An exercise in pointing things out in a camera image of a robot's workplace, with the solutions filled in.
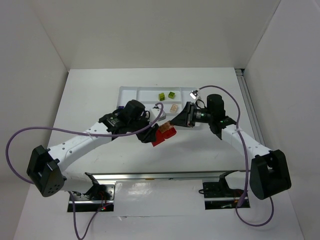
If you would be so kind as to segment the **red stepped lego brick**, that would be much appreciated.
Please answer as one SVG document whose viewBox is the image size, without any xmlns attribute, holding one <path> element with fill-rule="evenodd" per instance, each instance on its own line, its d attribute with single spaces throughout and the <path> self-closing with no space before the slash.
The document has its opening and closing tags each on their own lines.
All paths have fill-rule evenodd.
<svg viewBox="0 0 320 240">
<path fill-rule="evenodd" d="M 176 135 L 177 131 L 174 127 L 171 127 L 170 129 L 166 130 L 162 135 L 163 135 L 163 138 L 165 140 L 173 137 L 174 135 Z"/>
</svg>

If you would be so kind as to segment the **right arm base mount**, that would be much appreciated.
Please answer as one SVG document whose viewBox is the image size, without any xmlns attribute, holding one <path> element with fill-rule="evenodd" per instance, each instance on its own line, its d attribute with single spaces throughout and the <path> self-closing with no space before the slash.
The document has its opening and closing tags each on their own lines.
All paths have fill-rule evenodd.
<svg viewBox="0 0 320 240">
<path fill-rule="evenodd" d="M 206 210 L 224 210 L 235 209 L 241 195 L 244 193 L 243 189 L 230 188 L 226 177 L 229 177 L 236 171 L 228 171 L 222 173 L 218 181 L 203 182 L 202 189 L 198 193 L 204 197 L 204 206 Z"/>
</svg>

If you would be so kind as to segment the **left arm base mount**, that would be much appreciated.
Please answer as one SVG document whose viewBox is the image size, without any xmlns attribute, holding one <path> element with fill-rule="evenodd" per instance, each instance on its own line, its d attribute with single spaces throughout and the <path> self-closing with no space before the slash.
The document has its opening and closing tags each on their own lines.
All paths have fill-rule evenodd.
<svg viewBox="0 0 320 240">
<path fill-rule="evenodd" d="M 114 199 L 116 191 L 115 180 L 101 180 L 93 174 L 84 174 L 88 179 L 88 186 L 84 191 L 72 191 L 76 213 L 96 212 L 101 208 L 101 212 L 114 211 Z"/>
</svg>

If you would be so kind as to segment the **red rounded lego brick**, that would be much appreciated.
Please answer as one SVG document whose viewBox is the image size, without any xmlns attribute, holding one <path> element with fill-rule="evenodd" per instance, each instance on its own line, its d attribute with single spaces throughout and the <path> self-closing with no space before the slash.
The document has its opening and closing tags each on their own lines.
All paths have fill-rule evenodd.
<svg viewBox="0 0 320 240">
<path fill-rule="evenodd" d="M 166 140 L 166 133 L 162 133 L 159 129 L 155 133 L 155 141 L 153 141 L 151 144 L 153 147 L 156 147 L 157 145 L 161 144 Z"/>
</svg>

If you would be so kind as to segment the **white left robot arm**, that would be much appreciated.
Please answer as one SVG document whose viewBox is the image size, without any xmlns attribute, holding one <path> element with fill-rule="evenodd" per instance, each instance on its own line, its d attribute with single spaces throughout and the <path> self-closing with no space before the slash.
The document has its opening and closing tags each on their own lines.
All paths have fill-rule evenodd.
<svg viewBox="0 0 320 240">
<path fill-rule="evenodd" d="M 157 121 L 163 112 L 164 105 L 160 102 L 146 110 L 141 102 L 130 100 L 124 108 L 105 114 L 86 131 L 74 132 L 75 137 L 50 148 L 42 145 L 34 148 L 26 173 L 41 195 L 50 197 L 67 181 L 63 172 L 97 147 L 131 135 L 136 135 L 142 143 L 155 142 Z"/>
</svg>

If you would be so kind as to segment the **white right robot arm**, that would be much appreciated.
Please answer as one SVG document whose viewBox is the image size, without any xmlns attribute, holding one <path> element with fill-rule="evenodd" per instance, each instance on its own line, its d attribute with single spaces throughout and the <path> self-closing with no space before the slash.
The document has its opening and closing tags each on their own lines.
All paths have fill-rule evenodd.
<svg viewBox="0 0 320 240">
<path fill-rule="evenodd" d="M 206 108 L 198 109 L 188 101 L 170 124 L 185 128 L 193 128 L 196 123 L 208 124 L 214 135 L 247 157 L 250 189 L 258 199 L 290 189 L 292 183 L 285 154 L 279 149 L 269 149 L 240 129 L 236 121 L 226 115 L 221 95 L 210 94 L 206 103 Z"/>
</svg>

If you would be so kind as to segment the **cream lego plate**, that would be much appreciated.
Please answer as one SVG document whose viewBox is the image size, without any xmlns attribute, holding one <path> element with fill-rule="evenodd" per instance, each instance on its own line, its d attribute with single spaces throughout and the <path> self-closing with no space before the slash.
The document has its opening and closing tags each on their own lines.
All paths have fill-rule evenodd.
<svg viewBox="0 0 320 240">
<path fill-rule="evenodd" d="M 172 106 L 170 107 L 170 112 L 171 113 L 176 113 L 179 109 L 179 106 L 177 104 L 172 104 Z"/>
</svg>

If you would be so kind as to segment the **lime green lego brick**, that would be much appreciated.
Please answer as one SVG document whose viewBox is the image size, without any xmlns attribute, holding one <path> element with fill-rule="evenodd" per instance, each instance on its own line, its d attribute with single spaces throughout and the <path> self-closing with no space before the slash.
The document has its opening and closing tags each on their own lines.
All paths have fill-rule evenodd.
<svg viewBox="0 0 320 240">
<path fill-rule="evenodd" d="M 172 91 L 170 91 L 169 94 L 168 94 L 168 98 L 170 98 L 170 99 L 174 99 L 175 96 L 176 96 L 176 94 L 174 92 L 172 92 Z"/>
<path fill-rule="evenodd" d="M 165 96 L 165 94 L 164 94 L 163 92 L 161 92 L 161 93 L 158 94 L 158 100 L 159 100 L 159 101 L 164 101 L 165 98 L 166 98 L 166 96 Z"/>
</svg>

